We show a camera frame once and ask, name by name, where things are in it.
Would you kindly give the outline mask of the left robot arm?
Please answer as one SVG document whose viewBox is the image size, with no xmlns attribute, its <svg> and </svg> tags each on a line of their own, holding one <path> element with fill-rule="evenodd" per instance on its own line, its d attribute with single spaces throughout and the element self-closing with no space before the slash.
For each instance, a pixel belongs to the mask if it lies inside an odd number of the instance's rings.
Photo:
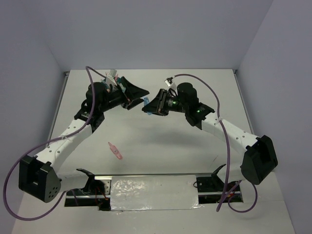
<svg viewBox="0 0 312 234">
<path fill-rule="evenodd" d="M 121 77 L 111 90 L 103 82 L 89 85 L 86 99 L 66 130 L 45 149 L 35 156 L 25 155 L 19 163 L 19 189 L 48 203 L 58 193 L 79 189 L 84 194 L 91 194 L 97 185 L 95 175 L 86 169 L 78 168 L 67 175 L 59 170 L 70 154 L 104 121 L 104 112 L 117 106 L 130 110 L 143 102 L 149 91 L 130 83 Z"/>
</svg>

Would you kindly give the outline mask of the pink stubby highlighter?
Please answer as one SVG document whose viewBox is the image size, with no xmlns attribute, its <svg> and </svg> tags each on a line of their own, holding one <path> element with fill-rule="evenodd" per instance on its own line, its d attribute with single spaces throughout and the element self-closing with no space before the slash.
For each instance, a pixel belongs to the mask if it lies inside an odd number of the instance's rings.
<svg viewBox="0 0 312 234">
<path fill-rule="evenodd" d="M 122 160 L 122 154 L 119 152 L 119 150 L 117 149 L 117 147 L 115 145 L 113 145 L 112 143 L 108 142 L 110 150 L 112 151 L 112 153 L 119 159 Z"/>
</svg>

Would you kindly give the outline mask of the blue stubby highlighter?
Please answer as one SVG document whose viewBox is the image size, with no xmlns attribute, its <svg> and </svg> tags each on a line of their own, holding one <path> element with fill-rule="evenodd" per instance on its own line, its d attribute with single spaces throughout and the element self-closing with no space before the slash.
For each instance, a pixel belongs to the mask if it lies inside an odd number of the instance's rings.
<svg viewBox="0 0 312 234">
<path fill-rule="evenodd" d="M 148 105 L 150 102 L 149 102 L 149 99 L 148 97 L 144 97 L 143 98 L 143 104 L 144 106 Z"/>
</svg>

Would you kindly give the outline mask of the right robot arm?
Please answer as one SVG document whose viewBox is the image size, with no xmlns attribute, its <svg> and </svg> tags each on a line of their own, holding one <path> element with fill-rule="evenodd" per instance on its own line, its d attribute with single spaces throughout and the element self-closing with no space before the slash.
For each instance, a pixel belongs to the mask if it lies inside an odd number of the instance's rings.
<svg viewBox="0 0 312 234">
<path fill-rule="evenodd" d="M 228 171 L 229 163 L 225 163 L 212 172 L 212 186 L 218 191 L 223 191 L 229 182 L 239 180 L 259 185 L 278 165 L 273 142 L 268 136 L 250 134 L 221 119 L 214 109 L 199 101 L 197 91 L 190 83 L 179 84 L 175 97 L 160 89 L 142 111 L 157 116 L 167 116 L 170 111 L 184 113 L 191 126 L 228 143 L 229 149 L 242 157 L 242 162 L 231 165 Z"/>
</svg>

